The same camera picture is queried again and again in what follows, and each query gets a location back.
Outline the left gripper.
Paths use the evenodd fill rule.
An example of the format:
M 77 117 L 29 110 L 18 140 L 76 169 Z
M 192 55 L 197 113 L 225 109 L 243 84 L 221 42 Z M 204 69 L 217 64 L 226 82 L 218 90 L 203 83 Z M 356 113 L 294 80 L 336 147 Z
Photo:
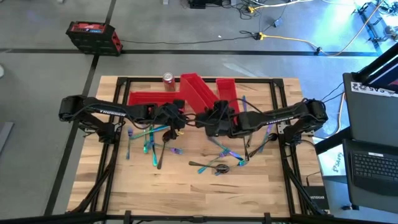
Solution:
M 186 123 L 186 117 L 183 115 L 184 108 L 184 100 L 173 100 L 172 103 L 157 107 L 154 112 L 154 124 L 167 125 L 177 130 L 183 129 Z M 169 130 L 169 139 L 175 139 L 181 135 L 181 131 Z

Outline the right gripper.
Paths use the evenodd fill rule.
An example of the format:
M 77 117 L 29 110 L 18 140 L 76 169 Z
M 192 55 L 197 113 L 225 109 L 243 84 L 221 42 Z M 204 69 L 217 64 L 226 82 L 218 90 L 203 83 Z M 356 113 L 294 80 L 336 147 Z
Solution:
M 204 128 L 208 137 L 227 136 L 240 138 L 237 125 L 237 114 L 230 104 L 233 101 L 219 100 L 214 102 L 213 108 L 205 108 L 202 113 L 195 115 L 195 126 Z

